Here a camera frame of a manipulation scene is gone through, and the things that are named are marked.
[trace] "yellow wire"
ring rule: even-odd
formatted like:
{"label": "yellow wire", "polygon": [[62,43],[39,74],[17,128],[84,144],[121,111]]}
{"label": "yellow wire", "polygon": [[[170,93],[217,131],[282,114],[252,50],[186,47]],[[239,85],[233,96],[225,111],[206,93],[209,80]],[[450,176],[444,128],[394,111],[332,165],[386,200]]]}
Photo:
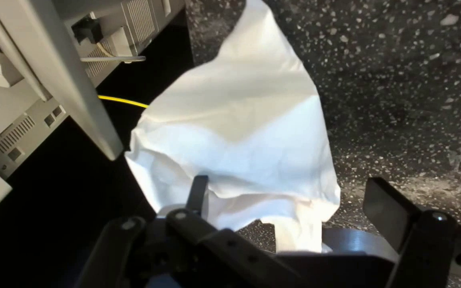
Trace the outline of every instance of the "yellow wire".
{"label": "yellow wire", "polygon": [[108,58],[116,58],[113,53],[110,53],[110,51],[102,45],[102,42],[97,43],[97,45],[98,45],[98,48],[102,50],[102,53],[103,53],[105,56],[108,56]]}
{"label": "yellow wire", "polygon": [[138,101],[130,101],[126,98],[116,98],[116,96],[106,96],[106,95],[100,95],[102,101],[111,101],[111,103],[122,103],[122,104],[129,104],[129,106],[137,106],[137,107],[143,107],[148,109],[148,104],[138,103]]}

